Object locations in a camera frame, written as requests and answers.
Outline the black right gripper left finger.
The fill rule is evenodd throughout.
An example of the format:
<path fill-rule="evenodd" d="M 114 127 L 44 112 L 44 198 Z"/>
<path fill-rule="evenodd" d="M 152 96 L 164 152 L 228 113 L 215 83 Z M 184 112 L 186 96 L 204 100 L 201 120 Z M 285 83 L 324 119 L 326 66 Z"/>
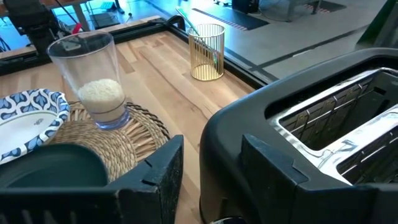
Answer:
<path fill-rule="evenodd" d="M 173 223 L 183 147 L 176 135 L 116 180 L 87 147 L 40 147 L 1 166 L 1 222 Z"/>

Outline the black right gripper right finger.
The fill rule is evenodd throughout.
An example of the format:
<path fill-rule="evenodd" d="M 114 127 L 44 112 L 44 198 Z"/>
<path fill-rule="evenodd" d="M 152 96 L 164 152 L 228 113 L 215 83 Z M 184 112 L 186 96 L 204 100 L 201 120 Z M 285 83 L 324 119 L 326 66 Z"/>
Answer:
<path fill-rule="evenodd" d="M 397 223 L 397 185 L 348 185 L 292 147 L 242 139 L 243 172 L 263 223 Z"/>

